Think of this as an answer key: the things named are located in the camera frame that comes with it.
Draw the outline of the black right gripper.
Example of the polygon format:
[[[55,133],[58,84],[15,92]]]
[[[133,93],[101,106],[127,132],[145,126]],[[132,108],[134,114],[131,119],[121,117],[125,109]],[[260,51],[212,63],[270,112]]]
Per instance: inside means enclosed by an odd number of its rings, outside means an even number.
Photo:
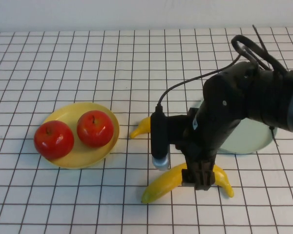
[[[232,133],[232,113],[227,107],[190,108],[182,152],[186,162],[197,163],[182,170],[182,186],[207,191],[215,183],[213,167],[218,150]]]

